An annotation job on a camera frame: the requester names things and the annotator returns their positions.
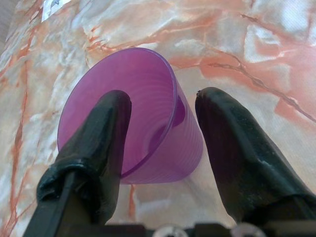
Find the cup rim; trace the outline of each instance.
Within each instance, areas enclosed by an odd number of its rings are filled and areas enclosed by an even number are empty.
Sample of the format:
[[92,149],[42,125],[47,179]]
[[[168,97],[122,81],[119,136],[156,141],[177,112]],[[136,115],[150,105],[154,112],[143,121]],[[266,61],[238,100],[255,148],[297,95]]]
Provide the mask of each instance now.
[[177,97],[178,97],[178,89],[177,89],[177,81],[176,81],[176,77],[175,77],[175,74],[171,68],[171,65],[167,62],[167,60],[161,56],[159,53],[151,50],[151,49],[148,49],[148,48],[141,48],[141,47],[133,47],[133,48],[126,48],[126,49],[122,49],[120,51],[117,51],[115,53],[112,53],[110,55],[108,55],[107,57],[101,59],[99,62],[97,62],[95,65],[93,65],[92,68],[90,68],[82,77],[81,79],[78,81],[78,83],[75,85],[75,87],[73,88],[73,90],[71,91],[70,95],[68,96],[67,100],[66,100],[66,103],[64,105],[64,108],[61,112],[61,116],[59,118],[59,122],[58,122],[58,128],[57,128],[57,149],[58,151],[60,151],[61,147],[60,147],[60,144],[59,144],[59,139],[58,137],[60,136],[60,134],[62,133],[60,130],[59,130],[59,127],[60,127],[60,122],[61,122],[61,118],[62,118],[62,115],[65,111],[65,107],[68,103],[68,100],[70,99],[72,93],[74,92],[75,88],[80,84],[81,80],[86,76],[87,73],[90,72],[90,70],[93,70],[93,68],[101,63],[104,59],[106,58],[109,58],[115,54],[119,54],[119,53],[124,53],[126,51],[133,51],[133,50],[140,50],[140,51],[146,51],[148,53],[151,53],[151,54],[154,54],[155,56],[157,56],[160,60],[163,61],[163,63],[165,64],[168,72],[170,73],[170,76],[171,76],[171,80],[172,80],[172,86],[173,86],[173,106],[172,106],[172,111],[171,111],[171,114],[170,114],[170,117],[169,117],[169,120],[168,120],[168,123],[167,123],[167,126],[165,127],[165,129],[163,130],[163,133],[162,135],[160,136],[158,142],[155,144],[154,148],[149,151],[138,163],[136,163],[131,169],[129,169],[128,171],[126,171],[125,173],[121,174],[121,178],[126,178],[128,177],[129,175],[131,175],[132,173],[134,173],[135,171],[137,171],[141,166],[143,166],[149,159],[150,157],[153,155],[153,153],[158,149],[158,147],[161,145],[161,143],[163,142],[163,140],[165,139],[165,137],[167,136],[168,132],[170,131],[171,127],[172,127],[172,123],[174,121],[174,117],[175,117],[175,112],[176,112],[176,108],[177,108]]

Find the pink marble countertop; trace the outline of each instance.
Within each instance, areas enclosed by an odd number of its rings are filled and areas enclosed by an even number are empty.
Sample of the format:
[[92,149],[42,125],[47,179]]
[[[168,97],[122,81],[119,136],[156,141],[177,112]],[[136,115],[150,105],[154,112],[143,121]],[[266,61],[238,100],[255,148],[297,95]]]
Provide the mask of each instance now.
[[[42,6],[19,2],[0,58],[1,236],[22,236],[29,222],[78,80],[128,47],[163,55],[192,109],[196,92],[208,86],[238,99],[316,193],[315,1],[72,0],[41,23]],[[205,149],[181,182],[121,186],[111,219],[150,228],[205,221],[234,224]]]

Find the plastic cup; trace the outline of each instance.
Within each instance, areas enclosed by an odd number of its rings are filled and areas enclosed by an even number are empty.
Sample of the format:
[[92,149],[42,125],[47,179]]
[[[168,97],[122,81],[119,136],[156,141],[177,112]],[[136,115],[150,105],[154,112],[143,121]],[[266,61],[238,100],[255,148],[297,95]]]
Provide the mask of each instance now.
[[198,165],[202,136],[171,66],[158,53],[129,48],[104,58],[79,81],[58,127],[58,148],[83,123],[106,92],[126,92],[132,113],[124,148],[122,182],[181,180]]

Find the purple plastic cup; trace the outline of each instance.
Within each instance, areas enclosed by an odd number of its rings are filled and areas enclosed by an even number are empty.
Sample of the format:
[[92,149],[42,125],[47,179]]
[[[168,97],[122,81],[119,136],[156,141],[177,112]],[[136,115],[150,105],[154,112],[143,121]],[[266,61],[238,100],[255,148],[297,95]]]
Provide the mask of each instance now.
[[198,165],[202,136],[171,66],[145,48],[124,49],[104,58],[79,81],[68,98],[58,127],[58,149],[83,123],[99,98],[111,90],[132,102],[122,182],[181,180]]

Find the marble surface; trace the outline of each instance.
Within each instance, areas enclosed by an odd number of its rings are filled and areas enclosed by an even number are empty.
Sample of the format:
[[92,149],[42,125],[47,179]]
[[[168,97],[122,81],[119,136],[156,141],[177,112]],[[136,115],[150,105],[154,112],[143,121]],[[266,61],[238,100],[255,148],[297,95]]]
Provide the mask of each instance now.
[[[1,236],[22,236],[28,224],[78,80],[128,47],[163,55],[192,109],[207,86],[238,99],[316,193],[315,1],[72,0],[41,23],[42,9],[42,0],[18,3],[0,58]],[[121,186],[111,222],[233,225],[207,159],[204,150],[181,182]]]

